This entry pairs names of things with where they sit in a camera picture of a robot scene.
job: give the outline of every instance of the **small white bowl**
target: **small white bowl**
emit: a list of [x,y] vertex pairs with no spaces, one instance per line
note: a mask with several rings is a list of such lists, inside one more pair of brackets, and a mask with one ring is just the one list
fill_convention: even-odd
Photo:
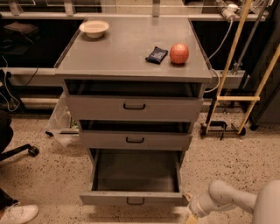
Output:
[[89,38],[98,39],[104,35],[104,32],[109,28],[109,24],[104,21],[93,20],[82,23],[79,28]]

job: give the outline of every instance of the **cabinet top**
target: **cabinet top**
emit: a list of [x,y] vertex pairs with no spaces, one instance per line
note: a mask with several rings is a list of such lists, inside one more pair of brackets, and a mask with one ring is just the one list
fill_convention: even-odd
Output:
[[[208,82],[211,74],[187,17],[95,17],[109,23],[101,38],[80,32],[56,70],[67,78]],[[168,55],[160,65],[147,62],[154,47],[170,51],[176,43],[189,48],[184,65]]]

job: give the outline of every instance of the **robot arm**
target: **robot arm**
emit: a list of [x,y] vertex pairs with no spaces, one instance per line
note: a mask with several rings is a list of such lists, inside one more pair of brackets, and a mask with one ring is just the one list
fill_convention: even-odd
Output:
[[224,181],[215,180],[208,191],[194,196],[189,204],[192,213],[198,217],[236,207],[253,214],[253,224],[280,223],[280,180],[268,183],[258,195],[236,190]]

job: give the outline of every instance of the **red apple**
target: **red apple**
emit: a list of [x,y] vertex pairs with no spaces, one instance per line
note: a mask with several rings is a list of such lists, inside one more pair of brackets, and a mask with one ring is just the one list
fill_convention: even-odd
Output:
[[172,46],[169,56],[174,64],[183,64],[189,58],[189,49],[185,44],[177,43]]

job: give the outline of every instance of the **white sneaker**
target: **white sneaker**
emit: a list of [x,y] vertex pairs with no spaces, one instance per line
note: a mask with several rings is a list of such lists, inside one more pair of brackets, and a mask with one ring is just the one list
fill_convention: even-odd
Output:
[[38,212],[38,206],[20,206],[19,203],[16,203],[5,208],[0,224],[24,224],[33,220]]

